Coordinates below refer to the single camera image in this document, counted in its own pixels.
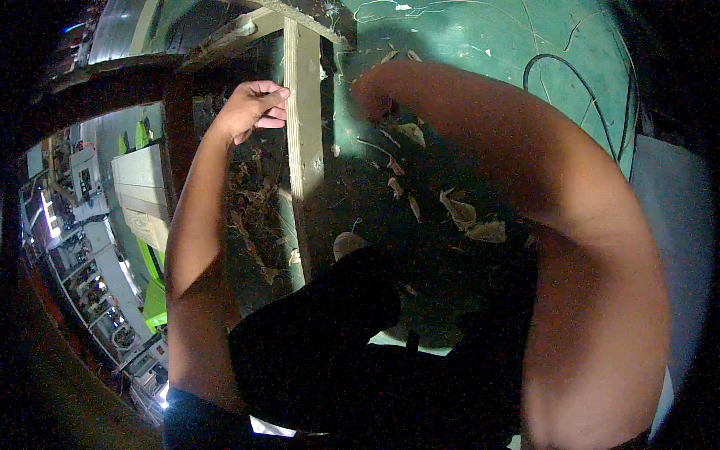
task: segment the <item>wooden beam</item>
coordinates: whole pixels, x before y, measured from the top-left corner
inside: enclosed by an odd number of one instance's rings
[[[285,18],[285,86],[287,147],[292,209],[305,282],[312,276],[305,224],[305,202],[323,181],[323,135],[320,118],[320,36]]]
[[[160,0],[145,0],[143,10],[140,12],[138,24],[135,26],[135,33],[130,43],[130,56],[136,56],[143,52],[143,46],[148,38],[148,30],[153,22],[153,17],[158,9]]]
[[[43,138],[72,124],[161,100],[165,79],[181,59],[181,55],[144,55],[109,61],[103,65],[106,70],[94,69],[87,79],[45,95],[26,109],[14,146],[4,156],[20,156]]]
[[[191,86],[189,75],[176,73],[168,78],[163,92],[166,142],[161,146],[160,157],[171,216],[197,150]]]
[[[261,7],[249,14],[241,14],[193,47],[182,70],[192,71],[214,60],[237,57],[248,44],[281,30],[282,26],[283,16],[272,9]]]
[[[288,19],[348,48],[357,44],[357,23],[340,0],[258,0]]]

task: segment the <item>person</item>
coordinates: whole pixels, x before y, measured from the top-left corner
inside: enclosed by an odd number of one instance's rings
[[[257,127],[282,127],[290,95],[270,81],[241,84],[202,138],[180,197],[166,259],[167,447],[494,449],[507,445],[508,424],[532,449],[647,441],[669,312],[646,218],[577,125],[474,73],[390,61],[352,95],[374,122],[396,104],[410,108],[534,223],[536,271],[517,277],[536,283],[510,280],[521,287],[461,324],[445,358],[412,342],[368,346],[397,321],[398,280],[391,256],[343,234],[326,273],[238,323],[221,270],[228,151]],[[309,433],[253,435],[248,414]]]

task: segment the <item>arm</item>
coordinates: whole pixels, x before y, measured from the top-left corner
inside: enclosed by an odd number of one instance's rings
[[[647,221],[605,151],[536,97],[440,64],[382,64],[353,95],[373,120],[388,99],[411,108],[545,229],[523,364],[536,448],[609,448],[647,429],[667,363],[667,294]]]
[[[238,86],[202,138],[168,237],[170,385],[229,411],[239,410],[242,401],[224,329],[235,309],[221,258],[228,151],[255,127],[282,127],[288,96],[287,89],[270,81]]]

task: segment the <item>black cable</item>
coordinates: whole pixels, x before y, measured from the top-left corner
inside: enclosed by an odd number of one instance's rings
[[[588,94],[590,95],[590,98],[592,99],[593,103],[595,103],[595,109],[598,111],[598,115],[600,116],[600,121],[603,123],[603,129],[605,130],[605,137],[608,138],[608,145],[610,146],[610,154],[613,156],[613,160],[617,163],[618,157],[615,153],[615,147],[613,147],[613,141],[610,139],[610,130],[608,130],[608,123],[605,121],[605,116],[603,115],[603,112],[600,110],[600,105],[598,104],[598,98],[595,96],[595,93],[593,90],[588,86],[588,83],[585,81],[585,79],[580,75],[580,72],[577,71],[576,68],[572,67],[572,64],[568,63],[564,58],[560,58],[558,55],[552,55],[550,53],[540,53],[539,55],[535,55],[525,66],[525,71],[523,72],[523,89],[528,91],[528,79],[530,77],[530,70],[533,68],[535,63],[540,61],[543,58],[551,58],[560,61],[561,63],[565,64],[570,70],[575,74],[577,79],[580,80],[580,83],[585,87],[585,89],[588,90]]]

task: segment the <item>hand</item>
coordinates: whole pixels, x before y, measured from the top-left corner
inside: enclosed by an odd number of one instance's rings
[[[290,90],[272,81],[249,81],[235,88],[210,128],[228,142],[247,139],[256,128],[282,128],[287,113],[285,99]]]

